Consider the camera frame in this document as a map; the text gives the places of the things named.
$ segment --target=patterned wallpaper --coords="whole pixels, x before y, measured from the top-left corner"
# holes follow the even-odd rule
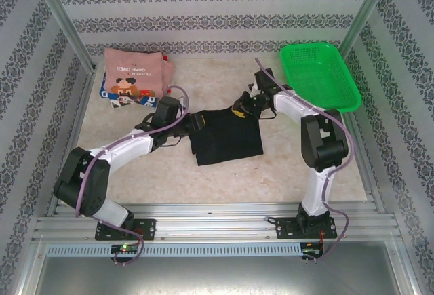
[[[423,294],[434,293],[434,0],[378,0],[347,58],[357,124]]]
[[[61,0],[95,61],[106,46],[193,56],[344,38],[363,0]]]
[[[0,295],[43,216],[87,73],[44,0],[0,0]]]

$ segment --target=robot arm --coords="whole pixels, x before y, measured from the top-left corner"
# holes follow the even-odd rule
[[[87,177],[83,200],[80,204],[80,214],[94,217],[116,227],[132,230],[134,214],[106,198],[109,176],[131,160],[159,148],[166,143],[168,137],[183,137],[200,130],[205,125],[201,115],[187,113],[178,125],[163,132],[152,133],[155,129],[175,122],[181,110],[179,100],[165,96],[160,100],[155,113],[145,117],[142,123],[138,124],[128,135],[113,142],[111,147],[102,146],[90,151],[80,147],[73,149],[54,187],[54,195],[76,208],[88,165],[97,154],[105,151],[96,160]],[[143,135],[143,132],[151,132],[151,134]]]
[[[281,91],[262,71],[255,73],[255,82],[249,88],[250,93],[244,92],[234,103],[234,114],[240,117],[253,115],[259,119],[263,110],[271,109],[274,113],[287,115],[300,125],[302,157],[309,166],[309,177],[307,191],[299,206],[297,224],[304,236],[318,235],[324,224],[330,226],[330,213],[324,203],[328,203],[333,175],[329,177],[325,201],[322,199],[323,186],[328,173],[340,166],[348,155],[346,136],[333,121],[299,102],[294,97],[294,91],[291,93],[293,96]],[[326,113],[342,122],[337,110]]]

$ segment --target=black fabric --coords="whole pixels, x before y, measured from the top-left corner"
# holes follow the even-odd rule
[[[241,118],[231,108],[201,111],[205,127],[189,135],[197,165],[209,165],[262,155],[259,121]]]

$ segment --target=marble surface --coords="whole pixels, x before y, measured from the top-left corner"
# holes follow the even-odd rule
[[[283,79],[278,56],[262,58]],[[254,80],[253,58],[175,59],[172,83],[190,97],[190,112],[225,109]],[[131,131],[151,111],[131,104],[112,109],[99,96],[103,62],[98,67],[78,145],[85,149],[108,144]],[[181,96],[178,91],[173,96]],[[160,148],[117,170],[108,195],[119,203],[245,203],[301,201],[308,167],[300,154],[300,128],[285,115],[260,121],[264,155],[197,166],[188,138],[178,146]],[[337,173],[330,195],[335,201],[364,201],[366,194],[355,161]]]

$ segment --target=purple cable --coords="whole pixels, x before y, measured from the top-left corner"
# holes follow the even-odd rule
[[[190,105],[189,104],[189,96],[187,95],[187,92],[184,90],[184,88],[182,88],[180,86],[173,85],[173,86],[169,86],[168,89],[169,88],[178,89],[185,96],[185,109],[182,111],[181,116],[179,118],[177,118],[177,120],[175,120],[173,123],[171,123],[171,124],[169,124],[169,125],[167,125],[165,127],[161,127],[159,129],[155,129],[155,130],[152,130],[152,131],[140,132],[139,134],[136,134],[134,136],[129,135],[129,136],[126,136],[126,137],[121,138],[119,140],[116,140],[114,143],[109,144],[105,149],[103,149],[98,154],[96,154],[95,157],[90,161],[90,163],[89,163],[89,165],[88,165],[88,167],[86,169],[86,172],[84,174],[83,181],[81,182],[79,196],[77,198],[77,205],[75,206],[75,218],[78,218],[80,216],[81,202],[83,201],[83,195],[84,195],[84,191],[85,191],[85,188],[86,188],[86,182],[87,182],[87,179],[89,177],[90,170],[92,169],[92,167],[94,166],[95,162],[98,160],[99,157],[101,157],[106,151],[109,151],[113,147],[117,146],[118,144],[120,144],[120,143],[122,143],[122,142],[124,142],[126,140],[129,140],[131,138],[137,138],[137,137],[141,137],[141,136],[146,136],[148,134],[156,134],[158,132],[162,132],[162,131],[168,130],[171,127],[174,127],[175,125],[177,125],[178,123],[180,123],[182,121],[182,119],[184,119],[185,115],[189,111],[189,105]],[[115,226],[113,224],[110,224],[109,222],[105,222],[103,220],[98,220],[98,219],[96,219],[94,217],[92,217],[92,218],[95,219],[95,220],[97,220],[97,221],[99,221],[100,223],[108,226],[108,227],[111,227],[112,229],[117,229],[118,231],[121,231],[123,233],[129,233],[129,234],[134,235],[134,236],[136,236],[138,238],[138,240],[140,242],[140,250],[139,250],[139,252],[137,252],[137,254],[131,260],[129,260],[127,262],[123,262],[122,266],[126,266],[128,264],[131,264],[135,260],[138,259],[138,257],[142,254],[143,249],[144,249],[144,240],[143,240],[143,237],[140,234],[138,234],[136,232],[133,232],[133,231],[130,231],[130,230],[127,230],[127,229],[123,229],[122,227]],[[116,261],[117,255],[118,255],[118,253],[115,254],[115,257],[113,259],[113,261],[115,261],[115,264],[118,264],[118,262]]]
[[[323,186],[323,190],[322,190],[322,194],[321,194],[321,200],[323,201],[324,206],[331,212],[335,212],[337,214],[340,214],[342,216],[345,217],[345,226],[342,230],[342,233],[339,235],[338,239],[333,243],[333,245],[330,247],[330,249],[318,260],[324,258],[324,256],[326,256],[327,254],[329,254],[332,250],[334,250],[334,248],[338,245],[338,243],[340,242],[340,240],[344,237],[349,223],[350,223],[350,218],[348,217],[348,215],[346,213],[344,213],[342,210],[337,210],[337,209],[333,209],[331,208],[328,204],[326,204],[326,191],[327,191],[327,187],[328,187],[328,183],[330,181],[330,177],[335,174],[336,172],[343,170],[344,168],[346,168],[348,166],[348,164],[350,164],[350,162],[353,160],[354,158],[354,152],[355,152],[355,147],[354,147],[354,141],[353,141],[353,137],[351,136],[350,132],[348,131],[348,129],[345,127],[345,125],[343,125],[342,122],[340,122],[339,120],[337,120],[336,118],[334,118],[333,116],[327,114],[326,112],[324,112],[323,110],[320,110],[316,107],[314,107],[312,104],[308,103],[306,100],[302,99],[300,96],[292,93],[290,90],[287,90],[284,88],[284,86],[278,82],[278,80],[276,80],[276,78],[274,78],[272,75],[270,75],[265,68],[263,67],[263,65],[260,63],[258,58],[255,58],[256,63],[258,64],[258,66],[260,67],[260,70],[262,70],[272,81],[274,81],[276,83],[276,85],[279,86],[279,88],[281,90],[283,90],[287,95],[295,98],[297,101],[299,101],[299,103],[301,103],[303,106],[307,107],[308,109],[323,115],[324,117],[326,117],[327,119],[333,121],[334,123],[336,123],[336,125],[345,133],[345,136],[347,137],[349,144],[350,144],[350,154],[349,157],[347,159],[347,161],[345,163],[343,163],[342,165],[338,166],[337,168],[335,168],[334,170],[331,170],[330,172],[327,173],[327,175],[325,176],[325,181],[324,181],[324,186]]]

